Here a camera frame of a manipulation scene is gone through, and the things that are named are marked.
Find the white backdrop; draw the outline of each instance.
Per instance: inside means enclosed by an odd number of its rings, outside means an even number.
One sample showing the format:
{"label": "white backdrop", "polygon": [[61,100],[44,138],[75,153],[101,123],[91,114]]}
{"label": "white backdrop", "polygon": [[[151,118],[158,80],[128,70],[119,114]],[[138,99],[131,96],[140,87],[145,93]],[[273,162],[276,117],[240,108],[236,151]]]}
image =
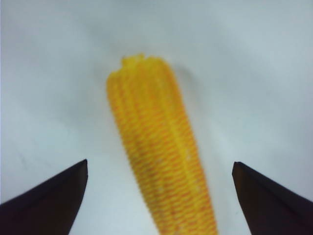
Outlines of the white backdrop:
{"label": "white backdrop", "polygon": [[157,234],[105,94],[139,52],[176,71],[220,234],[249,234],[234,161],[313,200],[312,1],[2,0],[2,202],[87,158],[70,234]]}

